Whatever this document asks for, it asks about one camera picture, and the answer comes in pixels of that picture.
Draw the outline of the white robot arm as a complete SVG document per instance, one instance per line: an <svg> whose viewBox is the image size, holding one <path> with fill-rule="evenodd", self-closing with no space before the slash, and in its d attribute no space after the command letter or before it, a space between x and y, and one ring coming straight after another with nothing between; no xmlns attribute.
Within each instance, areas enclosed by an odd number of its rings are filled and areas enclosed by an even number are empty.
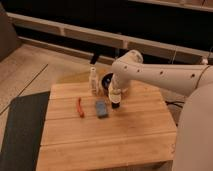
<svg viewBox="0 0 213 171"><path fill-rule="evenodd" d="M187 97L182 108L172 171L213 171L213 65L144 64L137 50L116 59L110 101L131 80Z"/></svg>

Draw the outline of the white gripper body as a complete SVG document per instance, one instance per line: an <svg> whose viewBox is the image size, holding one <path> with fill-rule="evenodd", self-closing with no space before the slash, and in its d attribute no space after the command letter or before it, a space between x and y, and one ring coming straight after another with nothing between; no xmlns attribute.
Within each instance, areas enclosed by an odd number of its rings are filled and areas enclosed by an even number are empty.
<svg viewBox="0 0 213 171"><path fill-rule="evenodd" d="M128 80L121 79L117 74L112 76L110 85L109 85L109 93L118 95L121 93L125 93L130 86L130 82Z"/></svg>

